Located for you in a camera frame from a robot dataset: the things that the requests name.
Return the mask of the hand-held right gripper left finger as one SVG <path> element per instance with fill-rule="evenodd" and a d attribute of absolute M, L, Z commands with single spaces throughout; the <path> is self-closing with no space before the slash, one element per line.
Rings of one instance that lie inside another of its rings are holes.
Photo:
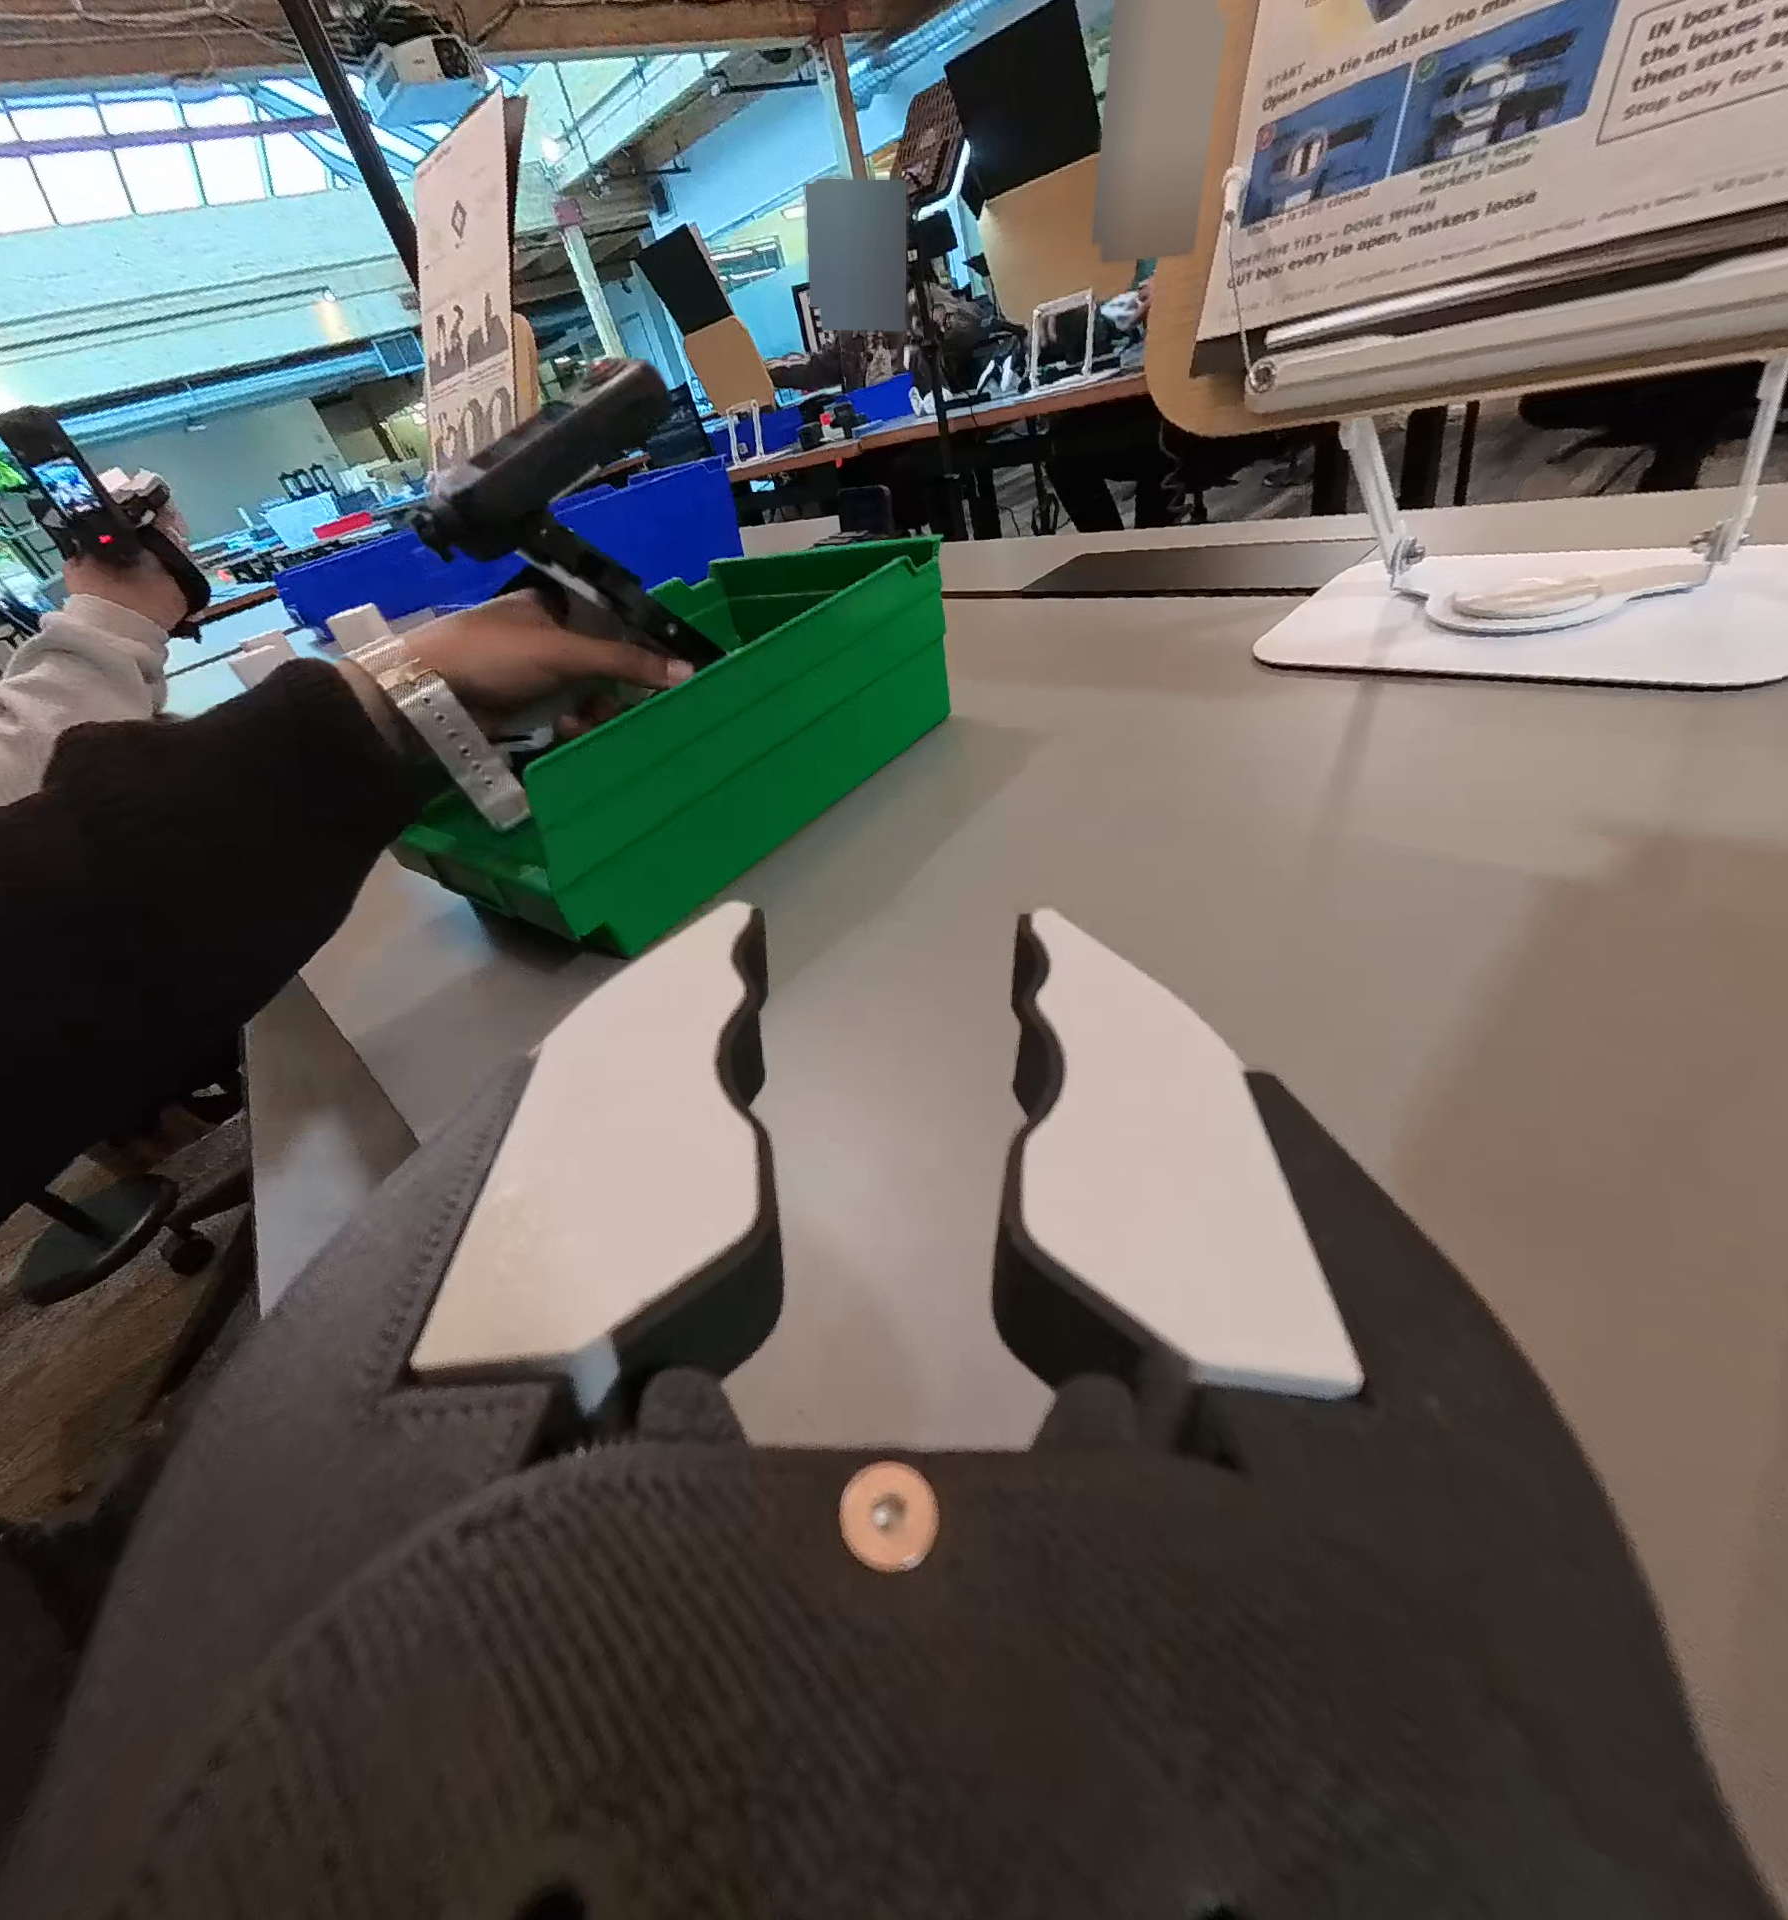
<path fill-rule="evenodd" d="M 546 1383 L 617 1420 L 667 1369 L 725 1380 L 785 1297 L 764 1083 L 762 912 L 725 903 L 609 976 L 535 1046 L 411 1376 Z"/>

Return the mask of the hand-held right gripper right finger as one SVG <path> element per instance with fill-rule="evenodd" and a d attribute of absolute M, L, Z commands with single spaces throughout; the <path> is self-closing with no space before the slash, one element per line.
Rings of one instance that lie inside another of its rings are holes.
<path fill-rule="evenodd" d="M 1043 1386 L 1345 1405 L 1362 1356 L 1234 1049 L 1052 908 L 1018 919 L 993 1319 Z"/>

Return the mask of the green plastic bin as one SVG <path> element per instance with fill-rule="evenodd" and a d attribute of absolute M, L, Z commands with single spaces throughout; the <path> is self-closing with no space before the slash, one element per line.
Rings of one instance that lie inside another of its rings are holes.
<path fill-rule="evenodd" d="M 403 867 L 631 958 L 951 713 L 935 535 L 718 558 L 653 593 L 725 656 L 535 758 L 518 829 L 432 800 Z"/>

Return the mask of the person's left forearm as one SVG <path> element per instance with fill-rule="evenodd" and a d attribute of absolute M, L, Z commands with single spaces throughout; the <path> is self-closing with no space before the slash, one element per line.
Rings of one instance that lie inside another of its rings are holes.
<path fill-rule="evenodd" d="M 207 1082 L 422 797 L 319 661 L 201 717 L 63 735 L 0 805 L 0 1223 Z"/>

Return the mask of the grey desk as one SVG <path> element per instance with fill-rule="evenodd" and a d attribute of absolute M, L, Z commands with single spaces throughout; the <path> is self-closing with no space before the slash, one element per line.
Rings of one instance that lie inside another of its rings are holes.
<path fill-rule="evenodd" d="M 1283 673 L 1266 599 L 947 558 L 949 723 L 738 883 L 787 1296 L 773 1444 L 1022 1444 L 990 1271 L 1018 912 L 1268 1070 L 1486 1296 L 1647 1561 L 1788 1910 L 1788 684 Z"/>

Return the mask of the person's left hand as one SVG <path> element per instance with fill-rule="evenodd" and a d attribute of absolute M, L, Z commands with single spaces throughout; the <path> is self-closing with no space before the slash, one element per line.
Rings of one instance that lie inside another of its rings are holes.
<path fill-rule="evenodd" d="M 612 611 L 538 588 L 430 617 L 400 638 L 405 660 L 448 682 L 493 735 L 550 723 L 575 738 L 695 672 Z"/>

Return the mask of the blue plastic bin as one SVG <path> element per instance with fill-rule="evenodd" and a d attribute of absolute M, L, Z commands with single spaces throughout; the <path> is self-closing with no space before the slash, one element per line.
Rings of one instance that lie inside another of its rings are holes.
<path fill-rule="evenodd" d="M 653 592 L 702 583 L 714 564 L 743 557 L 738 501 L 724 462 L 709 458 L 594 485 L 561 496 L 553 517 Z"/>
<path fill-rule="evenodd" d="M 361 605 L 376 605 L 390 623 L 475 608 L 496 597 L 523 570 L 526 563 L 515 555 L 498 561 L 446 558 L 417 532 L 403 529 L 287 567 L 275 584 L 297 628 L 322 631 L 329 617 Z"/>

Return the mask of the black steel pole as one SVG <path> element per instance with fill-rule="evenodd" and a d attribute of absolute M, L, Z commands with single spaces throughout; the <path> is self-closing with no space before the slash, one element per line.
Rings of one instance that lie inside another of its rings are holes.
<path fill-rule="evenodd" d="M 398 253 L 411 287 L 421 290 L 418 235 L 398 180 L 380 150 L 376 125 L 349 83 L 328 24 L 314 3 L 279 5 L 289 33 L 295 38 L 314 83 L 319 86 L 328 111 L 344 138 L 349 157 L 366 187 L 388 239 Z"/>

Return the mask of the white ceiling projector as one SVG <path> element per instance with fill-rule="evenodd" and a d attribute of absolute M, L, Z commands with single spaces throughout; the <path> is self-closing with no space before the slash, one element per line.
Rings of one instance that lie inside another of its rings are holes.
<path fill-rule="evenodd" d="M 475 47 L 421 5 L 376 5 L 364 38 L 363 100 L 383 129 L 451 125 L 489 88 Z"/>

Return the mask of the black office chair base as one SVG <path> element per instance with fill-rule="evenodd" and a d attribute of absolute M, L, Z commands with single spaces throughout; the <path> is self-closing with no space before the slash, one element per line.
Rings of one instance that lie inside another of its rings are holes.
<path fill-rule="evenodd" d="M 225 1249 L 214 1227 L 254 1194 L 249 1117 L 228 1117 L 164 1163 L 128 1173 L 78 1198 L 45 1189 L 36 1200 L 45 1227 L 26 1253 L 17 1290 L 26 1303 L 56 1308 L 155 1255 L 193 1280 Z"/>

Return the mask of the black monitor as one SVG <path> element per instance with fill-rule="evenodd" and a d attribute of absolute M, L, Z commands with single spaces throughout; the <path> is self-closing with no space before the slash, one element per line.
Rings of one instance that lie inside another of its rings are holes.
<path fill-rule="evenodd" d="M 997 199 L 1101 153 L 1101 107 L 1074 3 L 1049 3 L 946 64 L 971 149 L 968 178 Z"/>

